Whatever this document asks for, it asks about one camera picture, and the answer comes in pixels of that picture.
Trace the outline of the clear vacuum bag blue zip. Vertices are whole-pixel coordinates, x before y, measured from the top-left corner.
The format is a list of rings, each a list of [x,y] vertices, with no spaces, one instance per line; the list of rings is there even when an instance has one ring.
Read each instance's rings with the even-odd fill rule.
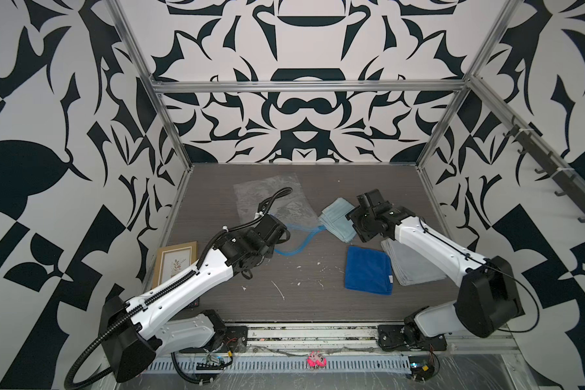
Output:
[[[303,192],[295,173],[247,181],[233,186],[237,198],[237,211],[242,223],[248,223],[258,214],[258,205],[278,190],[290,187],[292,193],[277,199],[269,214],[286,225],[289,240],[276,246],[276,253],[294,256],[302,253],[310,241],[326,228],[319,222]]]

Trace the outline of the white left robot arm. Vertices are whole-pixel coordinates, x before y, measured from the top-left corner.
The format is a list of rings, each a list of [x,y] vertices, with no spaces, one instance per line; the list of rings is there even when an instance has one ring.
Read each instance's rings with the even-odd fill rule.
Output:
[[[222,230],[207,244],[199,260],[161,285],[126,301],[112,297],[103,307],[98,334],[119,383],[141,374],[154,360],[182,349],[198,349],[224,331],[213,310],[188,320],[174,316],[203,294],[234,276],[252,276],[252,269],[271,258],[290,237],[286,225],[271,215],[255,225]]]

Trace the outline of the light teal towel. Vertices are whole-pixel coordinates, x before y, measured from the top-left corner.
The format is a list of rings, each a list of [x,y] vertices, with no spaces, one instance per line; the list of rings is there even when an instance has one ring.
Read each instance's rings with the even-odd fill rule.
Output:
[[[344,243],[351,242],[356,236],[353,223],[346,215],[354,209],[354,206],[344,198],[338,198],[327,206],[318,217],[323,226],[336,238]]]

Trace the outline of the blue towel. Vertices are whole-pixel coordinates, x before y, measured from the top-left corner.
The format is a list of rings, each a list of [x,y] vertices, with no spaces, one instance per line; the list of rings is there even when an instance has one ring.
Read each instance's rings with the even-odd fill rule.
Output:
[[[382,251],[350,246],[344,277],[344,285],[349,290],[382,296],[390,296],[393,292],[391,261]]]

